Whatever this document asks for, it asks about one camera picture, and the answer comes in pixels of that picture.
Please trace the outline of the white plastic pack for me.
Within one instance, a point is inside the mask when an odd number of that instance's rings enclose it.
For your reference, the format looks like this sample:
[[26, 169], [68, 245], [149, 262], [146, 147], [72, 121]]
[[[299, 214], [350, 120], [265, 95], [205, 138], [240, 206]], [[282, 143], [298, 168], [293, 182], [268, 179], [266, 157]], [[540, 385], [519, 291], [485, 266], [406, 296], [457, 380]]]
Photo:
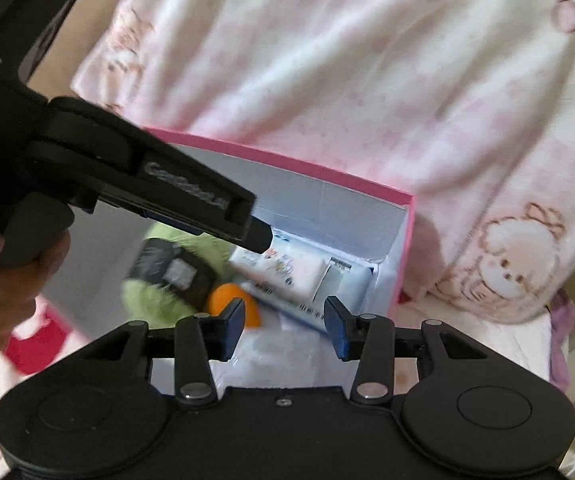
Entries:
[[339, 386], [347, 390], [355, 363], [337, 359], [327, 337], [307, 328], [244, 330], [229, 361], [210, 363], [219, 392], [240, 388], [309, 388]]

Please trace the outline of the white baby tissue pack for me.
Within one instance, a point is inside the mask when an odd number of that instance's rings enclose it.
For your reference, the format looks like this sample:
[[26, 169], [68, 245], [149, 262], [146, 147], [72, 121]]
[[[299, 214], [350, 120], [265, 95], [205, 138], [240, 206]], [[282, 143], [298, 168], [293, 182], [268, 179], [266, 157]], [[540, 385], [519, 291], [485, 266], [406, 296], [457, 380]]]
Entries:
[[280, 231], [262, 254], [237, 247], [229, 259], [238, 274], [293, 302], [315, 298], [329, 261], [325, 252]]

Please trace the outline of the blue tissue pack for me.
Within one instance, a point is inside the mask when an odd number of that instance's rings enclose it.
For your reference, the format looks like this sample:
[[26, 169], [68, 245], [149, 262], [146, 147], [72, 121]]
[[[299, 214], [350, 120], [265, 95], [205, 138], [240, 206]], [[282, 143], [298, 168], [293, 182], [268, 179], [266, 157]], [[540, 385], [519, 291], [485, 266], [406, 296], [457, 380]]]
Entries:
[[237, 284], [263, 304], [315, 330], [319, 330], [319, 332], [325, 330], [324, 302], [327, 297], [335, 296], [345, 304], [345, 307], [352, 314], [360, 313], [363, 301], [365, 301], [365, 295], [371, 287], [373, 278], [375, 278], [374, 266], [365, 260], [338, 252], [336, 249], [316, 245], [311, 243], [310, 240], [304, 240], [303, 238], [293, 237], [318, 248], [330, 258], [327, 272], [324, 273], [324, 277], [312, 301], [293, 302], [282, 298], [272, 292], [271, 289], [248, 280], [242, 274], [238, 274], [231, 266], [235, 273]]

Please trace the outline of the green yarn ball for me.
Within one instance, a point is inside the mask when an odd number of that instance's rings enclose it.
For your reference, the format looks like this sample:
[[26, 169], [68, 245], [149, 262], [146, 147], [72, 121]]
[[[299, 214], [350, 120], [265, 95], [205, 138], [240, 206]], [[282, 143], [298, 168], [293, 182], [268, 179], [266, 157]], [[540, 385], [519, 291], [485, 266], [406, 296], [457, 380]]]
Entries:
[[204, 311], [211, 292], [229, 281], [233, 249], [207, 233], [193, 235], [154, 223], [122, 281], [129, 318], [166, 328]]

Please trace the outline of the brown pillow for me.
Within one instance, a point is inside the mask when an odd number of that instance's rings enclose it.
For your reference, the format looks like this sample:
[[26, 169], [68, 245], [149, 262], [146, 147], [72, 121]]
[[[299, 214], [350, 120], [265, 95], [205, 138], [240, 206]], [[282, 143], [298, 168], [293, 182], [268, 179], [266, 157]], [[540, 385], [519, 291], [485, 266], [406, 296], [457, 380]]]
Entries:
[[108, 29], [119, 1], [77, 0], [30, 78], [29, 88], [48, 98], [73, 96], [71, 79]]

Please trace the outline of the pink cardboard box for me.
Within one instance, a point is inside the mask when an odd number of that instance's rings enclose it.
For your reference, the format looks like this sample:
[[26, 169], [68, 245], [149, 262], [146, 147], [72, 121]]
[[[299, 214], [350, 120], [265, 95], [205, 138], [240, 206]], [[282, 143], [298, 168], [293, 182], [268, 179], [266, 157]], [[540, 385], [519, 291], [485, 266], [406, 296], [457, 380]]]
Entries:
[[[255, 216], [275, 229], [372, 264], [362, 310], [391, 312], [408, 259], [413, 197], [311, 162], [184, 133], [155, 134], [255, 193]], [[121, 283], [149, 226], [105, 204], [76, 215], [69, 255], [44, 293], [84, 336], [95, 339], [127, 321]], [[312, 330], [270, 308], [261, 314], [260, 328]]]

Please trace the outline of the red bear bed sheet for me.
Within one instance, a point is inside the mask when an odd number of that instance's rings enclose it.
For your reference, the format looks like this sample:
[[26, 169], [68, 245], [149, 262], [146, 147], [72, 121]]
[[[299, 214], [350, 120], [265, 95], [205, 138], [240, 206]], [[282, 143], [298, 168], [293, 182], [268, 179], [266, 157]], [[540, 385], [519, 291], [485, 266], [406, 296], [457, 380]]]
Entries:
[[[565, 292], [558, 292], [545, 315], [545, 334], [551, 342], [550, 379], [553, 385], [565, 390], [575, 404], [575, 350], [565, 350], [575, 330], [575, 304]], [[45, 298], [37, 300], [37, 311], [22, 324], [0, 354], [0, 399], [18, 382], [39, 373], [45, 367], [80, 349], [82, 335]], [[567, 452], [561, 471], [575, 479], [575, 440]], [[0, 452], [0, 479], [8, 468]]]

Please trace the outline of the pink cartoon blanket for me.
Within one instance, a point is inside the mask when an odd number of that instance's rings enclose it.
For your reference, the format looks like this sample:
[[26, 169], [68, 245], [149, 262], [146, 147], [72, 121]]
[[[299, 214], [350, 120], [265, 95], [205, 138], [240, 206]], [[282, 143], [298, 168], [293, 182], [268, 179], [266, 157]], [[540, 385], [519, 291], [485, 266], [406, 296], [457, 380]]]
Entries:
[[520, 323], [575, 270], [575, 0], [122, 0], [71, 87], [413, 194], [415, 299]]

